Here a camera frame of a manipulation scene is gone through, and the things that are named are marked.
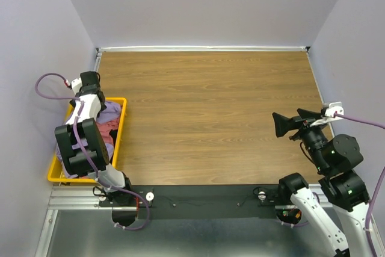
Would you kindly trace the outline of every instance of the pile of clothes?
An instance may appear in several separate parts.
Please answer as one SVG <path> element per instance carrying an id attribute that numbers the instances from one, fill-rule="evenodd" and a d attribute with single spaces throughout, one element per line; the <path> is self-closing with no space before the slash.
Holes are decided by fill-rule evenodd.
<path id="1" fill-rule="evenodd" d="M 116 143 L 116 137 L 118 133 L 120 115 L 122 114 L 122 108 L 116 102 L 106 101 L 106 109 L 101 111 L 99 117 L 96 119 L 97 128 L 102 135 L 103 141 L 108 151 L 109 161 L 112 161 L 114 155 L 114 148 Z M 87 146 L 86 140 L 81 140 L 83 146 Z M 79 149 L 79 144 L 74 144 L 72 149 Z M 63 173 L 66 178 L 77 178 L 78 175 L 69 175 L 66 168 L 63 165 L 63 159 L 60 154 L 59 147 L 56 145 L 56 156 L 61 161 L 63 167 Z"/>

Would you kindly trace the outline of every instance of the yellow plastic tray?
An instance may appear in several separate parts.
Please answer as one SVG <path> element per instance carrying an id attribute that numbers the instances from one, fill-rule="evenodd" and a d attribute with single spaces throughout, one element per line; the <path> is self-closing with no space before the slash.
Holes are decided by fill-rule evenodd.
<path id="1" fill-rule="evenodd" d="M 118 153 L 119 153 L 119 147 L 120 147 L 120 141 L 122 139 L 122 131 L 123 131 L 123 124 L 125 122 L 125 115 L 126 115 L 126 109 L 127 109 L 127 99 L 125 98 L 106 98 L 106 101 L 116 102 L 122 106 L 122 114 L 120 115 L 120 121 L 119 121 L 119 127 L 118 127 L 118 134 L 116 137 L 116 143 L 114 148 L 114 156 L 112 158 L 112 166 L 116 168 L 117 161 L 118 161 Z M 70 114 L 73 111 L 73 107 L 69 105 L 66 118 L 68 119 Z M 54 183 L 88 183 L 88 184 L 95 184 L 96 182 L 89 178 L 76 178 L 76 179 L 69 179 L 66 178 L 63 174 L 63 168 L 61 166 L 60 160 L 56 157 L 56 153 L 54 152 L 54 156 L 52 158 L 51 167 L 49 168 L 47 178 L 50 182 Z"/>

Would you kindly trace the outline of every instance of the pink cloth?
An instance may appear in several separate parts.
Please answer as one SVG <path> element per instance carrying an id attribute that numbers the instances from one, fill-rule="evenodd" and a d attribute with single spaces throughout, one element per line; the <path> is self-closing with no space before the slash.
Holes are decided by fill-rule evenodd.
<path id="1" fill-rule="evenodd" d="M 105 143 L 114 145 L 114 140 L 112 139 L 112 136 L 109 135 L 109 132 L 111 132 L 113 129 L 119 128 L 119 121 L 120 117 L 114 120 L 110 120 L 106 123 L 96 123 L 97 128 L 99 129 L 99 132 L 102 135 L 103 141 Z"/>

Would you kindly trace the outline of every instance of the wooden tabletop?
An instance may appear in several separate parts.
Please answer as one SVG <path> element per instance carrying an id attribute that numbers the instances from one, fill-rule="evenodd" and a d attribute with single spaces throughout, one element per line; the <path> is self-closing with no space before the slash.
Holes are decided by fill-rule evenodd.
<path id="1" fill-rule="evenodd" d="M 271 117 L 320 110 L 304 52 L 104 52 L 99 72 L 105 96 L 128 100 L 118 169 L 133 184 L 320 179 Z"/>

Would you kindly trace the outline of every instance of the wall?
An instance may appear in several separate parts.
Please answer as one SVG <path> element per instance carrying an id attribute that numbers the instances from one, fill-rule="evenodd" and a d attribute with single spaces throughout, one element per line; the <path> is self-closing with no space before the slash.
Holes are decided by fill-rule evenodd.
<path id="1" fill-rule="evenodd" d="M 337 0 L 72 0 L 97 47 L 311 45 Z"/>
<path id="2" fill-rule="evenodd" d="M 310 59 L 325 101 L 342 101 L 345 114 L 384 122 L 385 0 L 338 0 L 312 48 Z M 385 166 L 385 132 L 339 121 L 336 133 L 357 137 L 365 157 L 357 167 L 372 194 Z M 374 216 L 385 237 L 384 188 Z"/>
<path id="3" fill-rule="evenodd" d="M 54 129 L 67 106 L 38 97 L 34 83 L 46 72 L 78 76 L 95 50 L 70 0 L 0 0 L 0 10 L 0 256 L 33 256 L 51 192 Z M 42 91 L 70 94 L 57 79 Z"/>

